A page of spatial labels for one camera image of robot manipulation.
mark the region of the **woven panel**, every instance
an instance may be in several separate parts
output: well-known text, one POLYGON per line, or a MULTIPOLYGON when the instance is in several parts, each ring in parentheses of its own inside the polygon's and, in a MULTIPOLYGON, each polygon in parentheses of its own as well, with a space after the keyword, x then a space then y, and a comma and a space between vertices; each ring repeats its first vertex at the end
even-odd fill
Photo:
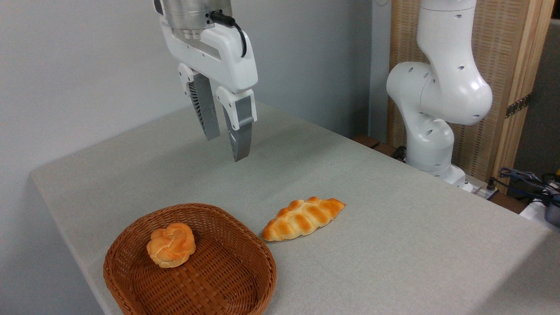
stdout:
MULTIPOLYGON (((493 93, 488 116, 474 126, 451 125, 455 133, 452 162, 467 175, 486 180, 492 172, 514 75, 528 0, 478 1, 473 27, 473 54, 493 93)), ((416 43, 418 0, 394 0, 390 66, 399 62, 428 62, 416 43)), ((405 145, 406 131, 399 110, 390 101, 388 143, 405 145)))

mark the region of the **table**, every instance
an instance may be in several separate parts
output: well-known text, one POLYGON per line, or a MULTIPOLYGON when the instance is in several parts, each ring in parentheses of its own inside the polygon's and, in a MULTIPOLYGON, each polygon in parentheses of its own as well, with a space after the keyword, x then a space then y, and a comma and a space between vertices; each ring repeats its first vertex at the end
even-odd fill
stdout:
POLYGON ((255 234, 296 199, 347 204, 306 237, 269 243, 266 314, 558 314, 557 233, 352 140, 258 104, 249 157, 206 141, 192 108, 62 158, 32 178, 106 314, 104 256, 140 216, 216 205, 255 234))

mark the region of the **white wall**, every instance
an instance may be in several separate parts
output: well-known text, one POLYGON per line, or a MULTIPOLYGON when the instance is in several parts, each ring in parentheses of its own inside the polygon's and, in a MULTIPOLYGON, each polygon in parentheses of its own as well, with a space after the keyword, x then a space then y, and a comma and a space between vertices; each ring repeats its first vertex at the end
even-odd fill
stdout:
MULTIPOLYGON (((258 100, 364 132, 371 1, 232 0, 258 100)), ((0 313, 100 313, 33 169, 188 101, 151 1, 0 2, 0 313)))
POLYGON ((391 43, 391 0, 374 0, 371 10, 370 115, 368 135, 387 142, 387 76, 391 43))

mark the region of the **round bread roll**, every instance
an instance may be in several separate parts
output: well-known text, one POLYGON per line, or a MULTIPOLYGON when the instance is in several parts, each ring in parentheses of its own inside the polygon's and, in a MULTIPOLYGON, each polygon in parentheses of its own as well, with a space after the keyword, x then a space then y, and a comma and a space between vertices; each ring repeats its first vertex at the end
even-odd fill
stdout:
POLYGON ((182 265, 194 253, 194 235, 187 224, 172 223, 150 235, 146 249, 152 260, 162 268, 182 265))

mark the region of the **metal bracket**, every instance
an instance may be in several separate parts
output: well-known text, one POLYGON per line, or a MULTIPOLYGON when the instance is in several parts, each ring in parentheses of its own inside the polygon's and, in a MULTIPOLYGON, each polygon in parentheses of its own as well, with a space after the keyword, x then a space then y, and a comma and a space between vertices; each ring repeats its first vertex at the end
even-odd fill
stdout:
POLYGON ((515 113, 519 112, 521 109, 529 106, 531 103, 531 95, 533 93, 527 94, 524 98, 518 100, 517 102, 509 105, 506 109, 506 118, 513 116, 515 113))

